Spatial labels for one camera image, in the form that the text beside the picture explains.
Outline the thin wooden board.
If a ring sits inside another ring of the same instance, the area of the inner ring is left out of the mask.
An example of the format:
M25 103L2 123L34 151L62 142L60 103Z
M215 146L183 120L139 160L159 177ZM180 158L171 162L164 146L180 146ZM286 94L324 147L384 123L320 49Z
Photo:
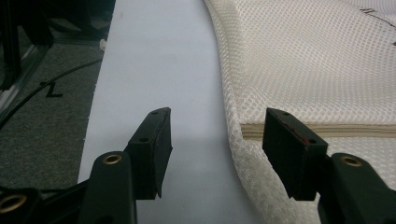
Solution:
M307 124L307 127L321 138L335 137L373 137L396 138L396 125L367 124ZM242 124L245 139L261 139L264 134L263 124Z

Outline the metal floor rail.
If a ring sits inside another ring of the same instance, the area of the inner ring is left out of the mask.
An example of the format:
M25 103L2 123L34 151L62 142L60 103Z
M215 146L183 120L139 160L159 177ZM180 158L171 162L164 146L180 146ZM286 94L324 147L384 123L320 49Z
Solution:
M0 122L10 112L14 100L21 93L32 74L43 61L49 46L32 45L21 57L21 75L9 90L0 91Z

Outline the cream mesh laundry bag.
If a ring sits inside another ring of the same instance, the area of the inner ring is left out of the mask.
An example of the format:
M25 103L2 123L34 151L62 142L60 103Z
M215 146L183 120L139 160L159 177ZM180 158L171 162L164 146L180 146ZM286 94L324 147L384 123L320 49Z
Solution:
M205 0L219 46L233 164L267 224L319 224L242 124L268 107L307 124L396 125L396 0ZM396 189L396 138L323 138Z

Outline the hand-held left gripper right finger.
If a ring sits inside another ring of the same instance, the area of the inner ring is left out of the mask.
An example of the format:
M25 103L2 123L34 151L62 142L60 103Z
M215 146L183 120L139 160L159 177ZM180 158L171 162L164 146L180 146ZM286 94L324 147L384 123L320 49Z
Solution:
M313 201L328 143L291 113L268 107L262 149L290 198Z

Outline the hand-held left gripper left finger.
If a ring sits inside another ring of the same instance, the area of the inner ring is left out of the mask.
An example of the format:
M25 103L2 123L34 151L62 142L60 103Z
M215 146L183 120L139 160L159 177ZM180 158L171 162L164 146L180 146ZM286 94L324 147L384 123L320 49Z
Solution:
M171 109L163 107L149 112L124 149L131 158L137 200L162 197L172 149Z

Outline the white table board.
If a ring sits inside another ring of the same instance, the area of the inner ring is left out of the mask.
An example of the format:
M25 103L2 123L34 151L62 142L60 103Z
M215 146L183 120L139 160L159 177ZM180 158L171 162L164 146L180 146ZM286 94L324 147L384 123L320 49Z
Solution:
M148 112L171 109L163 196L139 224L263 224L229 149L219 54L204 0L116 0L93 94L79 180L122 150Z

